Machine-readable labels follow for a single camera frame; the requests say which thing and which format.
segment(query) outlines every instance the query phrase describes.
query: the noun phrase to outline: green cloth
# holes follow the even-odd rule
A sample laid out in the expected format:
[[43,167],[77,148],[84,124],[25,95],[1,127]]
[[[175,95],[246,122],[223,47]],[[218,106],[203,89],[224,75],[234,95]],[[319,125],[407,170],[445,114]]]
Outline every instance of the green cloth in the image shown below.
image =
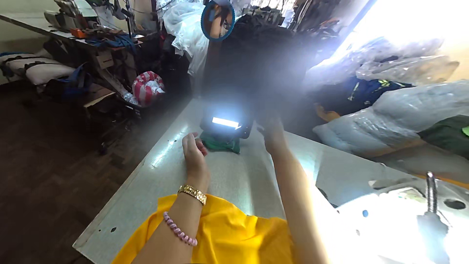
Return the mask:
[[239,154],[239,138],[223,138],[220,136],[214,136],[207,132],[202,132],[200,139],[207,149],[211,151],[232,151],[236,154]]
[[469,116],[453,116],[418,135],[427,143],[469,159]]
[[467,136],[469,136],[469,126],[463,127],[462,132],[466,134]]

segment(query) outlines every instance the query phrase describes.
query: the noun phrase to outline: pink beaded bracelet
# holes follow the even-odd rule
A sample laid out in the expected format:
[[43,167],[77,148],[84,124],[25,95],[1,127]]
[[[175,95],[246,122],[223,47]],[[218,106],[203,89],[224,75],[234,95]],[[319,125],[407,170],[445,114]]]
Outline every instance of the pink beaded bracelet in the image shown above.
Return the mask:
[[180,240],[184,241],[185,243],[189,244],[190,246],[197,246],[197,239],[189,238],[184,232],[182,232],[173,220],[169,217],[168,212],[163,213],[163,218],[165,219],[166,224],[173,230],[173,232],[179,237]]

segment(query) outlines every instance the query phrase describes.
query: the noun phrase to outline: parquet floor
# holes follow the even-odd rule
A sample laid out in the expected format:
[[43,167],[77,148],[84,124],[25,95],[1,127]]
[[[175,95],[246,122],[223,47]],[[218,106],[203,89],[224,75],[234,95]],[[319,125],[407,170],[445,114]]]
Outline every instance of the parquet floor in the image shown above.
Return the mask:
[[73,242],[187,100],[132,126],[101,156],[73,115],[35,97],[30,87],[0,86],[0,263],[90,263]]

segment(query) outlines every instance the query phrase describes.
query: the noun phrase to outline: bracelet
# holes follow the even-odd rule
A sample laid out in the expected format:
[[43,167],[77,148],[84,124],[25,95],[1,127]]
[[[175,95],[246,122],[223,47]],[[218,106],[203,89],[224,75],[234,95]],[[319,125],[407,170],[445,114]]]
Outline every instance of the bracelet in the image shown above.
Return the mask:
[[190,246],[193,246],[193,247],[197,246],[197,239],[195,238],[192,239],[186,234],[184,234],[184,232],[182,232],[180,228],[178,228],[176,224],[173,222],[173,220],[169,217],[168,212],[163,213],[163,218],[165,219],[165,222],[169,226],[169,228],[173,230],[173,232],[179,237],[180,240],[184,241],[184,243]]
[[201,191],[187,184],[179,187],[179,191],[177,192],[177,194],[179,193],[189,194],[190,196],[199,200],[199,202],[201,202],[202,205],[205,205],[205,202],[207,201],[207,196],[205,196],[205,194],[203,194]]

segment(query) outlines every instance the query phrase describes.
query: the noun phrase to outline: yellow fabric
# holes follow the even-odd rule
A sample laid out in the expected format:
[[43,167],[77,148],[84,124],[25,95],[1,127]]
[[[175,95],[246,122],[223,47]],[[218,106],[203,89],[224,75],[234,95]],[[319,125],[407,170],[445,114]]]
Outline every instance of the yellow fabric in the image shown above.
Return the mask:
[[[130,264],[163,219],[176,195],[158,199],[158,210],[134,232],[113,264]],[[296,263],[293,242],[283,219],[246,216],[225,199],[207,195],[202,209],[198,245],[192,263]]]
[[316,114],[326,122],[330,122],[340,117],[337,112],[324,110],[324,107],[320,104],[316,104]]
[[[427,178],[427,176],[419,175],[419,174],[414,174],[414,176],[417,176],[417,177],[422,178],[422,179],[426,179],[426,178]],[[460,182],[460,181],[453,180],[453,179],[442,178],[442,177],[440,177],[440,176],[437,176],[437,179],[440,179],[440,180],[443,180],[443,181],[447,181],[447,182],[449,182],[449,183],[452,183],[452,184],[454,184],[454,185],[457,185],[457,186],[459,186],[459,187],[463,187],[463,188],[469,190],[469,184],[467,184],[467,183],[462,183],[462,182]]]

